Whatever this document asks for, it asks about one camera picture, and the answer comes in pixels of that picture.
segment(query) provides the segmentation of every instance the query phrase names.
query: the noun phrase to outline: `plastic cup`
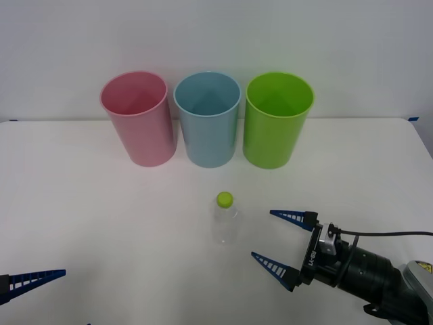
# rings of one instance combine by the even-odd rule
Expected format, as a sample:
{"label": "plastic cup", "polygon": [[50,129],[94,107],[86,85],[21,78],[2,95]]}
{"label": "plastic cup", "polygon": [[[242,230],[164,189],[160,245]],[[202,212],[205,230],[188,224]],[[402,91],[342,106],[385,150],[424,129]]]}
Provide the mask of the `plastic cup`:
{"label": "plastic cup", "polygon": [[269,72],[254,78],[246,91],[244,155],[261,168],[284,166],[314,101],[301,78]]}
{"label": "plastic cup", "polygon": [[175,88],[181,128],[189,159],[201,167],[218,167],[235,152],[241,89],[219,72],[199,72]]}
{"label": "plastic cup", "polygon": [[176,151],[167,91],[161,77],[146,71],[121,74],[101,91],[101,104],[138,165],[161,165]]}

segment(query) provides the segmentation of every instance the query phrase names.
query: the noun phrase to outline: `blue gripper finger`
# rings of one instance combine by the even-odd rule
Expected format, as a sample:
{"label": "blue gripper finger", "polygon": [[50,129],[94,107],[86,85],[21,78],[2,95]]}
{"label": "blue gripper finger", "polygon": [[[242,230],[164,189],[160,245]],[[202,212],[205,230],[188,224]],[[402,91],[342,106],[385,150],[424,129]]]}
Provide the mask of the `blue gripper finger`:
{"label": "blue gripper finger", "polygon": [[289,210],[270,210],[270,214],[289,221],[302,229],[312,232],[317,223],[316,212],[300,212],[300,211],[289,211]]}
{"label": "blue gripper finger", "polygon": [[293,291],[295,286],[299,285],[299,271],[293,267],[281,264],[280,262],[268,259],[267,257],[251,252],[256,261],[258,261],[275,279],[281,283],[284,288]]}
{"label": "blue gripper finger", "polygon": [[66,275],[65,269],[0,276],[0,305]]}

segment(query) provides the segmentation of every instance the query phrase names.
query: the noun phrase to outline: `green cup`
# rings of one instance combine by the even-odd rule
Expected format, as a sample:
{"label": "green cup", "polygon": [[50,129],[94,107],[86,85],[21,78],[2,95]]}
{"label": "green cup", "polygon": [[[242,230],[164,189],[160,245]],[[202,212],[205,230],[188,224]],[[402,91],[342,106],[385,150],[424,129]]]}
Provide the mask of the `green cup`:
{"label": "green cup", "polygon": [[268,72],[246,90],[244,155],[261,168],[284,166],[290,159],[314,93],[301,78]]}

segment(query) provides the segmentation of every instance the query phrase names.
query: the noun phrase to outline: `bottle cap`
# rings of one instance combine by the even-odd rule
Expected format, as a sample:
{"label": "bottle cap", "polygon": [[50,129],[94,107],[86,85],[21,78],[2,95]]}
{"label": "bottle cap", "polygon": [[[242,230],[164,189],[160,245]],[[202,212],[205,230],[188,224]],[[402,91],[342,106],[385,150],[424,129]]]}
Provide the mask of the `bottle cap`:
{"label": "bottle cap", "polygon": [[228,192],[221,192],[216,197],[216,203],[219,207],[228,209],[233,204],[233,196]]}

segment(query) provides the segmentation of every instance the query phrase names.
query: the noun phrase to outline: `clear plastic bottle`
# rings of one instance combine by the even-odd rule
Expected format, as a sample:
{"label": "clear plastic bottle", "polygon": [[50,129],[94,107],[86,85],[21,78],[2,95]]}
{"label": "clear plastic bottle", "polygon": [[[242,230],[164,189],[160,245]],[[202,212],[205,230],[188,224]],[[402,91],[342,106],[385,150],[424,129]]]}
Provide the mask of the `clear plastic bottle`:
{"label": "clear plastic bottle", "polygon": [[233,205],[233,196],[231,193],[221,192],[214,207],[214,239],[222,244],[231,244],[236,241],[239,228],[240,214]]}

